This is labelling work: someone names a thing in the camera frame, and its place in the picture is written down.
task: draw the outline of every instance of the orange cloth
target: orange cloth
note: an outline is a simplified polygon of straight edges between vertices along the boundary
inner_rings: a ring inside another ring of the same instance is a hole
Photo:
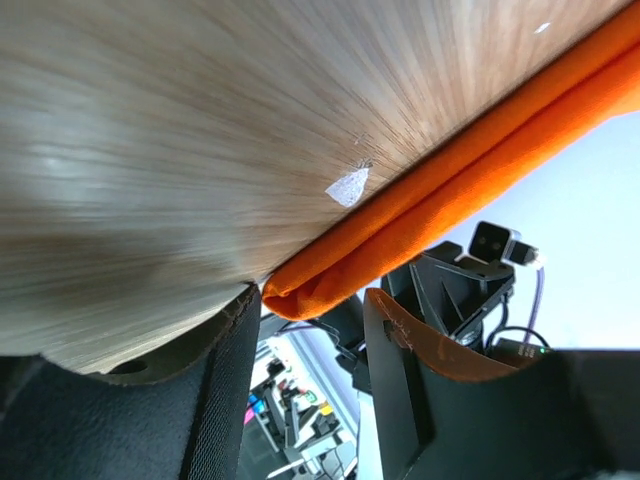
[[[640,109],[639,25],[635,1],[278,268],[265,285],[265,305],[291,320],[321,315],[592,128]]]

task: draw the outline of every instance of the wooden surface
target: wooden surface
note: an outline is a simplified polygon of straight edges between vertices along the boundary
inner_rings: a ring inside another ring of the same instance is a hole
[[[626,3],[4,0],[0,352],[201,321]]]

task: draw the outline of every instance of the white tape piece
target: white tape piece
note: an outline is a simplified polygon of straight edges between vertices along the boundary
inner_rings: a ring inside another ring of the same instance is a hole
[[[367,178],[369,178],[369,168],[361,168],[336,180],[325,190],[325,193],[343,207],[353,207],[364,193]]]

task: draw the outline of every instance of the purple cable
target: purple cable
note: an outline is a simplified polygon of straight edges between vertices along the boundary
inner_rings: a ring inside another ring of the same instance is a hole
[[[536,294],[533,298],[533,307],[531,307],[531,316],[529,317],[529,323],[527,328],[533,330],[536,324],[536,318],[538,317],[538,309],[540,308],[540,301],[542,300],[542,290],[544,289],[544,267],[541,266],[537,270],[536,275]],[[524,343],[529,343],[531,333],[527,332],[524,335]]]

